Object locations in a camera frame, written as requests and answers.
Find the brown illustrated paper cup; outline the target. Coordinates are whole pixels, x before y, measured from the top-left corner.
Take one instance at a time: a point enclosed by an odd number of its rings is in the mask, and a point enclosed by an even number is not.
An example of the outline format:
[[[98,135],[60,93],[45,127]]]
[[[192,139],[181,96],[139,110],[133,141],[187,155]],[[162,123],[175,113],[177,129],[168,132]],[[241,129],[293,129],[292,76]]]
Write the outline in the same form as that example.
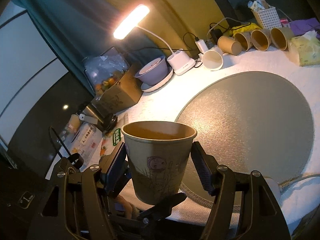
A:
[[[135,194],[156,205],[178,193],[197,130],[170,121],[137,121],[121,128]]]

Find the white paper cup lying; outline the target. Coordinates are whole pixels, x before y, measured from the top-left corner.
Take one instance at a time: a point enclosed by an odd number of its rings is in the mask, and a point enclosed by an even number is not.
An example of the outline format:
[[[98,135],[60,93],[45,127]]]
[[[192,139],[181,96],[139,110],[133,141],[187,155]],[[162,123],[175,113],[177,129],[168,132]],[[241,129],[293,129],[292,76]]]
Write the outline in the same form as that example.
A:
[[[202,55],[201,61],[208,70],[220,70],[224,63],[223,51],[219,47],[213,47]]]

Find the brown paper cup lying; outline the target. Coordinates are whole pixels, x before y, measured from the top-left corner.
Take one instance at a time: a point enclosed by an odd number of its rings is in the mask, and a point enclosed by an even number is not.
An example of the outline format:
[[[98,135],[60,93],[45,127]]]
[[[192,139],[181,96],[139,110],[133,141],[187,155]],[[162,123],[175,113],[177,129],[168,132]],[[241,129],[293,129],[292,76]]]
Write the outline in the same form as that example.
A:
[[[288,40],[295,36],[289,27],[272,28],[270,35],[273,44],[279,50],[286,50],[288,46]]]
[[[217,46],[224,52],[237,56],[242,51],[241,44],[235,39],[227,36],[221,36],[217,41]]]
[[[268,29],[254,30],[251,32],[251,42],[259,51],[267,51],[271,40],[271,32]]]
[[[251,41],[251,32],[245,31],[242,33],[235,33],[233,37],[241,44],[243,51],[248,51],[253,47],[253,43]]]

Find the round grey placemat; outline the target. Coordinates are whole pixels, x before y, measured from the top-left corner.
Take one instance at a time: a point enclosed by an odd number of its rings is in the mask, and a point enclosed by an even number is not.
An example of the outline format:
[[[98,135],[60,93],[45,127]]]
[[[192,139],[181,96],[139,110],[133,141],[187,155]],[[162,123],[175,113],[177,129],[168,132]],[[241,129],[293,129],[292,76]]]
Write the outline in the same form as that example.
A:
[[[313,147],[305,96],[268,72],[243,72],[213,83],[176,120],[197,130],[196,141],[218,163],[240,173],[257,170],[278,183],[302,173]]]

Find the cardboard box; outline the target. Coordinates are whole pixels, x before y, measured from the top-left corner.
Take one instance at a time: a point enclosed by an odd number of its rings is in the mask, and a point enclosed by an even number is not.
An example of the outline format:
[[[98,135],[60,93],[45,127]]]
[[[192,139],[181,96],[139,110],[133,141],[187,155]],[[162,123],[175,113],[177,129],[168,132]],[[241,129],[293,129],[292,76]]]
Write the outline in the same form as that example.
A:
[[[139,62],[133,63],[129,70],[102,96],[94,98],[92,105],[102,114],[116,114],[138,103],[143,92],[142,82],[135,74],[142,68]]]

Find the plastic bag of fruit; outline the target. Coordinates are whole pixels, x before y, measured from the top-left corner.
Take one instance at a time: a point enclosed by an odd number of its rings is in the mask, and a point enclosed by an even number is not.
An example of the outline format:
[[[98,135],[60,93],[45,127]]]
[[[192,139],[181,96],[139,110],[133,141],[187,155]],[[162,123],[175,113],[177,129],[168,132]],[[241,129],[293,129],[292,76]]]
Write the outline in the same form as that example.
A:
[[[127,61],[118,53],[84,59],[85,76],[96,95],[112,87],[129,69]]]

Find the purple bowl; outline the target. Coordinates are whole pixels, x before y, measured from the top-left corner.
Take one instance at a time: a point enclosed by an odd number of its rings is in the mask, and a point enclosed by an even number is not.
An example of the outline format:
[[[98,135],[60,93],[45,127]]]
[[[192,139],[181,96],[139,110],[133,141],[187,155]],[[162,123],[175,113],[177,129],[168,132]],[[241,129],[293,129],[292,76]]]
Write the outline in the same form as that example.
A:
[[[162,81],[166,77],[167,73],[168,67],[165,56],[161,56],[152,60],[141,70],[136,72],[135,78],[147,85],[153,86]]]

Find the white charger plug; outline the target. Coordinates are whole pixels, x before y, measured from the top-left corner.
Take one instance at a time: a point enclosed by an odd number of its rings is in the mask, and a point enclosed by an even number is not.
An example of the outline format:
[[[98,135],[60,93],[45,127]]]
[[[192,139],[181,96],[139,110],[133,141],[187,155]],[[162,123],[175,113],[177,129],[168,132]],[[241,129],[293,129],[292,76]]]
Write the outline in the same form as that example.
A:
[[[208,47],[203,39],[195,37],[195,44],[201,53],[204,54],[206,51],[208,51]]]

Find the black power adapter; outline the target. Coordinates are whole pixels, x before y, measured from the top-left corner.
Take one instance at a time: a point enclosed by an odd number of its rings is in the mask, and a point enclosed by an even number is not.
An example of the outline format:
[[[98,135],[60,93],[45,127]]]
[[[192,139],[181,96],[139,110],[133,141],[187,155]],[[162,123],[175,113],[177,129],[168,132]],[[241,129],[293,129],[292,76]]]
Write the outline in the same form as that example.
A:
[[[222,31],[220,29],[213,29],[210,31],[210,34],[214,44],[217,45],[219,38],[223,35]]]

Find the teal curtain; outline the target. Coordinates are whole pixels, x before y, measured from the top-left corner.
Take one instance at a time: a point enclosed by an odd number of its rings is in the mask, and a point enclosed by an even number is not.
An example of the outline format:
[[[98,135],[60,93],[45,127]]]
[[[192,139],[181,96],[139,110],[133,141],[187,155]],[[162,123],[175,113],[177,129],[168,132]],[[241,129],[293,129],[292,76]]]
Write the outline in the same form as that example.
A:
[[[124,40],[113,32],[120,12],[105,0],[12,0],[25,8],[45,41],[67,69],[91,92],[84,74],[84,60],[111,47],[129,63],[142,65],[164,53],[140,29]]]

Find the purple cloth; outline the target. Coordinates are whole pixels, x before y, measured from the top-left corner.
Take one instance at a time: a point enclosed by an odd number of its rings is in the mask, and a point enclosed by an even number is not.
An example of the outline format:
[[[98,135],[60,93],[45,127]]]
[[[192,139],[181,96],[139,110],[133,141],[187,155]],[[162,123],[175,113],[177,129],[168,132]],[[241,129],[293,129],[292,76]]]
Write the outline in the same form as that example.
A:
[[[292,21],[290,22],[290,28],[295,36],[302,36],[308,31],[315,30],[317,33],[317,38],[319,38],[320,23],[316,18]]]

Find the white woven basket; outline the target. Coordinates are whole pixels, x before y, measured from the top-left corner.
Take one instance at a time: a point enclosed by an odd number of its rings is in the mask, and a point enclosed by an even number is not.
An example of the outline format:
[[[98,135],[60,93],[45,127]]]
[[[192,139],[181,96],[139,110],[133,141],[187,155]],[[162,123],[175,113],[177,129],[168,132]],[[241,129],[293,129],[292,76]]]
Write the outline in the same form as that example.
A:
[[[247,6],[253,12],[255,19],[263,29],[281,28],[280,18],[276,8],[265,0],[249,1]]]

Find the yellow curtain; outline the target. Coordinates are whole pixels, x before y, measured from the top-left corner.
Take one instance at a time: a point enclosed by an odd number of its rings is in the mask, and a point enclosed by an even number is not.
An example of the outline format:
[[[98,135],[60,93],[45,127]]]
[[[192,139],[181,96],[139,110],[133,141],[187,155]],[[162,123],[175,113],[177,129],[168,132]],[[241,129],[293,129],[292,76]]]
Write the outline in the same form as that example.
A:
[[[226,15],[216,0],[105,0],[119,11],[111,30],[114,31],[121,21],[138,5],[146,5],[150,12],[124,39],[135,34],[145,34],[169,56],[166,43],[173,49],[185,49],[189,56],[198,54],[191,35],[200,39],[207,37],[209,24],[219,22]]]

